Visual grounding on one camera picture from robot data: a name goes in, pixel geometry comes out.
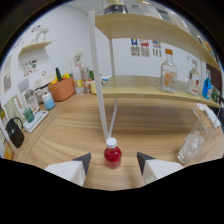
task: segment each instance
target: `storage box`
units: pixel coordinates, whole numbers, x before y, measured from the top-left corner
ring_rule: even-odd
[[[54,101],[63,101],[75,93],[73,77],[48,85]]]

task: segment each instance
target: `wooden tabletop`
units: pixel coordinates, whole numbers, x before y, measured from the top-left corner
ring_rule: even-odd
[[[112,137],[122,151],[122,164],[116,170],[106,167],[106,148],[97,96],[74,94],[55,108],[32,132],[25,132],[25,141],[15,149],[15,161],[45,169],[48,165],[67,162],[91,153],[85,188],[121,190],[144,186],[137,161],[137,152],[159,160],[178,161],[180,147],[197,121],[194,103],[155,100],[118,99],[117,117]],[[113,114],[113,99],[104,99],[108,126]],[[201,154],[184,167],[219,159],[224,154],[221,127]]]

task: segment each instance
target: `wall shelf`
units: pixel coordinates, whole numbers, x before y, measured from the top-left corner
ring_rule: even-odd
[[[160,78],[148,76],[112,76],[102,88],[104,98],[148,98],[167,99],[192,103],[201,103],[219,108],[212,99],[207,100],[200,93],[192,96],[186,93],[187,82],[176,81],[175,93],[161,91]]]
[[[41,42],[41,43],[35,43],[35,44],[30,44],[25,47],[23,47],[19,53],[19,55],[24,54],[26,52],[30,52],[33,50],[45,48],[47,45],[51,44],[51,41],[46,41],[46,42]]]
[[[146,15],[118,13],[96,15],[95,26],[108,39],[135,37],[173,45],[221,71],[215,59],[193,36],[164,20]]]

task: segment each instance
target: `glass jar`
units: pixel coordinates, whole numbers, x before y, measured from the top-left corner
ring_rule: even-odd
[[[165,92],[174,93],[177,79],[177,67],[172,61],[173,51],[165,49],[166,61],[161,66],[160,89]]]
[[[90,78],[89,75],[89,68],[88,66],[84,65],[80,71],[82,74],[82,85],[84,87],[84,93],[90,93],[90,84],[92,79]]]
[[[128,13],[123,0],[102,0],[104,15],[111,13]]]
[[[115,138],[108,138],[106,141],[107,148],[104,151],[106,165],[110,169],[116,169],[121,165],[121,150],[117,147]]]

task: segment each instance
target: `glass bottle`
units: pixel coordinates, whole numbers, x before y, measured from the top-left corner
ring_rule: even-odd
[[[116,169],[121,165],[121,150],[117,147],[117,140],[115,138],[108,138],[106,144],[107,148],[104,151],[106,165],[110,169]]]
[[[174,93],[177,79],[177,67],[172,61],[173,51],[165,49],[166,61],[161,66],[160,89],[165,92]]]
[[[128,13],[123,0],[102,0],[104,15],[111,13]]]
[[[197,61],[192,60],[193,69],[189,73],[187,92],[193,96],[198,95],[199,91],[199,74],[197,72]]]

